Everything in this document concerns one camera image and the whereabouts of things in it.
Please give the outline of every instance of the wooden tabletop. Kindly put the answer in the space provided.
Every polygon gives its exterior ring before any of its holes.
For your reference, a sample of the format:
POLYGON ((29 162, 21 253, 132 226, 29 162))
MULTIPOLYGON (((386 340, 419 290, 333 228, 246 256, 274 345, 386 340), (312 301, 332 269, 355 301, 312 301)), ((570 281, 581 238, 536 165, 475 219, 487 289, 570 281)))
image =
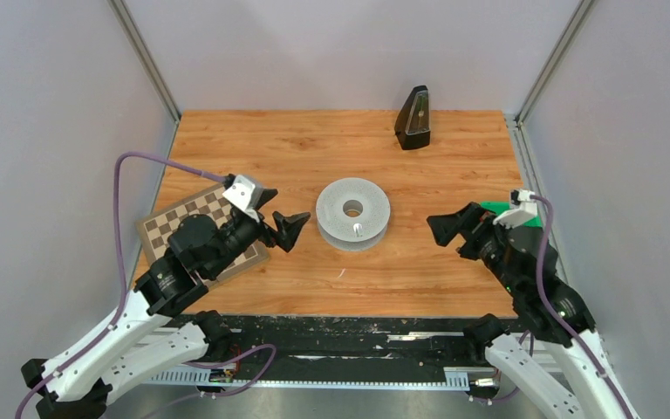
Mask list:
MULTIPOLYGON (((431 114, 431 144, 402 151, 392 111, 187 111, 171 159, 217 174, 247 174, 278 196, 270 214, 310 211, 294 250, 220 285, 190 312, 393 317, 515 316, 506 291, 481 262, 437 246, 425 219, 470 201, 507 201, 520 187, 503 115, 431 114), (362 252, 339 251, 319 234, 315 202, 344 177, 379 185, 392 215, 383 240, 362 252)), ((156 209, 209 187, 168 168, 156 209)), ((147 269, 140 256, 136 276, 147 269)))

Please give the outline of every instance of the green object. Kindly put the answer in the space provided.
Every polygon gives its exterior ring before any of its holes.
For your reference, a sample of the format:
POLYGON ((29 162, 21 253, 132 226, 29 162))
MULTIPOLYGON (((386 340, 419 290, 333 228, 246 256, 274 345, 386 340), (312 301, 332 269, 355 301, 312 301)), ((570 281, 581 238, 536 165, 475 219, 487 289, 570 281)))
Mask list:
MULTIPOLYGON (((482 203, 482 207, 494 212, 497 215, 500 215, 504 211, 509 210, 509 203, 498 203, 495 201, 487 201, 482 203)), ((541 223, 541 219, 538 216, 523 225, 527 225, 528 227, 543 227, 543 223, 541 223)))

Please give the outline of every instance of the chessboard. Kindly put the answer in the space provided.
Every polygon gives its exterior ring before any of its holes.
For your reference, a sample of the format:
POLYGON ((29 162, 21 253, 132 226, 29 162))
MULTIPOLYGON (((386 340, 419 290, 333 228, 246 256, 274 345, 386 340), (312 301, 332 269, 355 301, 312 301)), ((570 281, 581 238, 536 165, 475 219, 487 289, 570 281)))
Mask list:
MULTIPOLYGON (((147 258, 147 263, 152 264, 165 254, 168 248, 168 236, 178 228, 178 225, 187 216, 203 214, 215 220, 217 227, 227 222, 230 219, 229 210, 232 205, 222 196, 222 192, 224 192, 224 186, 218 183, 138 220, 135 227, 140 234, 142 250, 147 258)), ((255 242, 242 255, 238 256, 217 277, 214 283, 206 281, 207 285, 219 285, 223 281, 265 262, 268 257, 265 246, 260 242, 255 242)))

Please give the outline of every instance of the table surface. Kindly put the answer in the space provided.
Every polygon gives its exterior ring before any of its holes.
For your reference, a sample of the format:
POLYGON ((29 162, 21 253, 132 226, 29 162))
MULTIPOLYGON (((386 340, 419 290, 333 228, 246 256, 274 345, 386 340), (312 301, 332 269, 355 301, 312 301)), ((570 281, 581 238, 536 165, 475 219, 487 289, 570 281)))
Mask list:
MULTIPOLYGON (((433 111, 431 144, 402 151, 393 111, 187 111, 171 159, 217 174, 247 174, 279 194, 268 221, 310 211, 294 250, 220 285, 189 312, 393 317, 515 316, 509 295, 481 262, 434 243, 426 218, 471 201, 507 201, 522 186, 502 113, 433 111), (331 247, 315 202, 344 177, 375 182, 392 215, 367 251, 331 247)), ((208 188, 201 177, 167 168, 155 208, 208 188)), ((147 270, 140 255, 135 277, 147 270)))

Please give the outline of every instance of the spool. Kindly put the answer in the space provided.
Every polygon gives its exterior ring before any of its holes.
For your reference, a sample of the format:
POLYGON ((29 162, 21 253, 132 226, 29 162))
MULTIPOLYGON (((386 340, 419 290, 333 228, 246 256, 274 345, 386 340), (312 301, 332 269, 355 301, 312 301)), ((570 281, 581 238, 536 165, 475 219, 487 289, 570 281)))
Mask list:
POLYGON ((376 183, 346 177, 323 189, 316 212, 327 243, 342 251, 364 251, 386 234, 392 207, 376 183))

